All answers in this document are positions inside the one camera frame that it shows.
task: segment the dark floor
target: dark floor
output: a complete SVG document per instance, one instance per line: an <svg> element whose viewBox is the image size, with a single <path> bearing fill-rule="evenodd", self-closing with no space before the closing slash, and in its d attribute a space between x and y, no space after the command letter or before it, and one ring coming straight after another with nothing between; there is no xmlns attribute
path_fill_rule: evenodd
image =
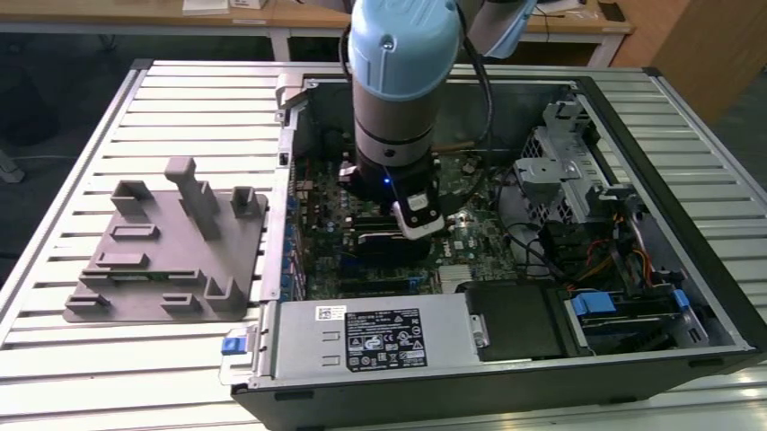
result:
<svg viewBox="0 0 767 431"><path fill-rule="evenodd" d="M62 125L57 136L38 145L11 145L0 138L11 157L79 155L135 58L273 59L265 38L123 36L115 42L117 48L106 50L98 36L0 34L0 98L4 70L23 66ZM337 60L334 40L295 39L291 47L299 61ZM767 75L762 75L714 128L762 186L767 185L767 171L761 169L767 161L766 110ZM10 258L24 250L73 163L62 158L18 160L26 180L0 181L0 285L14 268Z"/></svg>

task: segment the power supply label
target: power supply label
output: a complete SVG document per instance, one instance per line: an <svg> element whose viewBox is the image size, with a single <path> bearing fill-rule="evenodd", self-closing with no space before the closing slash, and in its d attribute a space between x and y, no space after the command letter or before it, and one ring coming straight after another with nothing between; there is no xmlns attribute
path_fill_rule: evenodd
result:
<svg viewBox="0 0 767 431"><path fill-rule="evenodd" d="M362 371L427 366L427 347L418 308L349 312L347 368Z"/></svg>

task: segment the motherboard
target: motherboard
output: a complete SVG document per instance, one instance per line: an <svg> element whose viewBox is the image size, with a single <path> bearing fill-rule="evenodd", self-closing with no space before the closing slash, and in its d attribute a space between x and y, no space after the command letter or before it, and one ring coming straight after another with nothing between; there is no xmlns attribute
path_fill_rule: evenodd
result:
<svg viewBox="0 0 767 431"><path fill-rule="evenodd" d="M442 193L470 190L478 160L446 154L439 165ZM337 163L302 161L297 177L307 299L453 293L466 281L517 277L493 180L447 217L446 229L413 242L389 208L358 200L338 185Z"/></svg>

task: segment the circuit board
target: circuit board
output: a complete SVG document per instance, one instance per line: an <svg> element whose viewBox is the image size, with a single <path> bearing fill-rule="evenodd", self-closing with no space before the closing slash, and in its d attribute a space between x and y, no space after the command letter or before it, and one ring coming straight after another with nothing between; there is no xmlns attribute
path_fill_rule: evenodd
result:
<svg viewBox="0 0 767 431"><path fill-rule="evenodd" d="M467 157L446 155L441 157L441 163L441 192L470 190L478 176ZM462 211L449 217L446 230L429 239L431 248L426 259L403 266L383 267L361 264L354 254L346 252L345 222L349 217L387 216L386 209L358 200L342 189L337 183L335 163L314 162L302 168L305 173L299 175L303 180L298 181L297 196L302 206L299 225L307 299L355 297L341 289L349 281L366 284L406 280L407 292L401 295L439 294L446 290L441 268L467 269L466 279L461 281L517 278L514 256L490 204L493 184L483 185ZM350 267L354 268L351 275L342 270Z"/></svg>

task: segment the metal extrusion rail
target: metal extrusion rail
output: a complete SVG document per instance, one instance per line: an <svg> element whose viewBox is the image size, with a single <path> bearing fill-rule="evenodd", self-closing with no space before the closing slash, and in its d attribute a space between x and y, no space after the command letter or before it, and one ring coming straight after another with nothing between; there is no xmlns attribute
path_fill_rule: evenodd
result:
<svg viewBox="0 0 767 431"><path fill-rule="evenodd" d="M269 195L281 136L278 76L294 71L338 74L337 66L318 64L171 61L131 71L0 291L0 430L265 429L219 383L222 337L257 322L257 307L245 322L205 324L74 324L62 312L111 217L119 179L167 189L167 156L193 155L199 178L215 189L249 185ZM494 67L490 73L594 77L766 312L767 195L665 79L637 69ZM458 67L455 74L471 69ZM615 156L607 159L618 166ZM262 250L273 246L267 235ZM253 298L259 290L255 281ZM366 429L763 429L765 400L767 369L757 366L631 404Z"/></svg>

